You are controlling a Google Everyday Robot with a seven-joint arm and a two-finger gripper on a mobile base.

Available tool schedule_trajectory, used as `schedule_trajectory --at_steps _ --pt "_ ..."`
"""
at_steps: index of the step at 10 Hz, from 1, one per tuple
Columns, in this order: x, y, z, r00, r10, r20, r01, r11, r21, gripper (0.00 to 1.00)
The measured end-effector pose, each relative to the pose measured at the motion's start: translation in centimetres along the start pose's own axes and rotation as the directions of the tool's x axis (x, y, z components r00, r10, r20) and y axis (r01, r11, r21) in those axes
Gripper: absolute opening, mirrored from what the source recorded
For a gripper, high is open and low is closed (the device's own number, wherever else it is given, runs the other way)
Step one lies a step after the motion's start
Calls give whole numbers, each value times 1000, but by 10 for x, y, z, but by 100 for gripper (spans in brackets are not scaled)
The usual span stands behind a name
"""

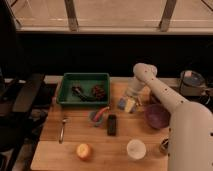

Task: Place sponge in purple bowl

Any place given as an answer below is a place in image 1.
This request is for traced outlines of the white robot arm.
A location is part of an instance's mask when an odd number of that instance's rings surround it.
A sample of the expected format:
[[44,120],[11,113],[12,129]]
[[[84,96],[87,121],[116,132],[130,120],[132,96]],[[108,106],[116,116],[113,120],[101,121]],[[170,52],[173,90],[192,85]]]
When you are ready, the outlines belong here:
[[213,171],[213,113],[159,80],[154,65],[137,63],[126,93],[137,97],[147,85],[170,112],[167,171]]

